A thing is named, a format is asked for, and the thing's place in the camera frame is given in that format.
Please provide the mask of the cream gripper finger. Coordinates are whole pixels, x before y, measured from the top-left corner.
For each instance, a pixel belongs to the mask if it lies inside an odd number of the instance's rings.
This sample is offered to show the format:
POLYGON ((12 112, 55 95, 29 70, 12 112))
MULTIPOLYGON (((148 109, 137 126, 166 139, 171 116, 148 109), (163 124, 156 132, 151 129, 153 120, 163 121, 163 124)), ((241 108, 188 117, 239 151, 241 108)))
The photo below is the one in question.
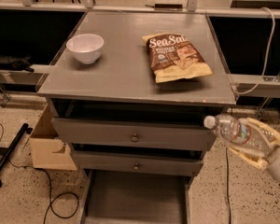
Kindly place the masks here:
POLYGON ((278 132, 276 129, 257 119, 245 118, 240 119, 240 121, 244 125, 249 125, 255 131, 259 132, 269 147, 280 147, 280 132, 278 132))
POLYGON ((233 154, 250 164, 251 166, 261 170, 265 171, 269 167, 269 163, 260 157, 254 157, 248 154, 245 154, 244 152, 241 152, 233 147, 229 147, 229 151, 231 151, 233 154))

